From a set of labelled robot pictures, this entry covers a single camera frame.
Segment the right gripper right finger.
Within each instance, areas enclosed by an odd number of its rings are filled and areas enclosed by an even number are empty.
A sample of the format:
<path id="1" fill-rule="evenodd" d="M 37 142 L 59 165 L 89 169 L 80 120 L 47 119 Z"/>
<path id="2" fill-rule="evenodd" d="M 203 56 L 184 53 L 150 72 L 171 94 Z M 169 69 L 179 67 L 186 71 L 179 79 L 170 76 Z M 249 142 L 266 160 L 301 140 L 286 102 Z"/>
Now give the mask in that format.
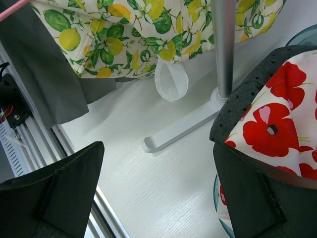
<path id="1" fill-rule="evenodd" d="M 237 238 L 315 238 L 317 182 L 263 163 L 224 144 L 213 147 Z"/>

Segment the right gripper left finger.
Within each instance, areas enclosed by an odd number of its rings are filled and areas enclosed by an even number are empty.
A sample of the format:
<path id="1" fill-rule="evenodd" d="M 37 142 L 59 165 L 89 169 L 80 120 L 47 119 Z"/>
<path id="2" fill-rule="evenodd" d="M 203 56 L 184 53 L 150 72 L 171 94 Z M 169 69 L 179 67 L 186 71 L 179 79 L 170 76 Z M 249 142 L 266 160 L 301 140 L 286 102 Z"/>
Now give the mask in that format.
<path id="1" fill-rule="evenodd" d="M 96 141 L 80 151 L 0 184 L 2 238 L 82 238 L 104 157 Z"/>

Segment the red poppy white skirt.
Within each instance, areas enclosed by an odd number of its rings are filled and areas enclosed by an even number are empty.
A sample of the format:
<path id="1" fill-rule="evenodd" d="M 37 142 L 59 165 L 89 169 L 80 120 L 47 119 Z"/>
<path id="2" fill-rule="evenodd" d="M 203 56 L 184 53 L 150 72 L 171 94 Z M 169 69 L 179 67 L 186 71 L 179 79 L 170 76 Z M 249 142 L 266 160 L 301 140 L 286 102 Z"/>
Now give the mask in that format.
<path id="1" fill-rule="evenodd" d="M 317 178 L 317 53 L 288 59 L 224 141 L 291 174 Z"/>

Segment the dark grey dotted skirt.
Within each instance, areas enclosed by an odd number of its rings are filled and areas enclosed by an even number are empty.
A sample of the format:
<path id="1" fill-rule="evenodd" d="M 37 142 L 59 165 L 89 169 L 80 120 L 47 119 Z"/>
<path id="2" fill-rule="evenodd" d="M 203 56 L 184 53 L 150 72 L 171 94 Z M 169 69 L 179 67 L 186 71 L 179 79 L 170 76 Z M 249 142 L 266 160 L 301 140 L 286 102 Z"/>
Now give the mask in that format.
<path id="1" fill-rule="evenodd" d="M 277 48 L 268 54 L 233 90 L 213 122 L 210 140 L 223 142 L 226 139 L 255 96 L 288 59 L 316 49 L 316 46 L 291 45 Z"/>

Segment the plain grey skirt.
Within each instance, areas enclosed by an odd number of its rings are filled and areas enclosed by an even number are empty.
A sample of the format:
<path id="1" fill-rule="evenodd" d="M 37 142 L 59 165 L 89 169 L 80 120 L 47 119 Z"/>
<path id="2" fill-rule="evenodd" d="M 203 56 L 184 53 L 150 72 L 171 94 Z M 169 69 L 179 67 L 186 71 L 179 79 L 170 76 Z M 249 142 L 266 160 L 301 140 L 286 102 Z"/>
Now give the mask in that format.
<path id="1" fill-rule="evenodd" d="M 0 23 L 0 42 L 46 128 L 81 117 L 116 89 L 113 78 L 79 78 L 29 6 Z"/>

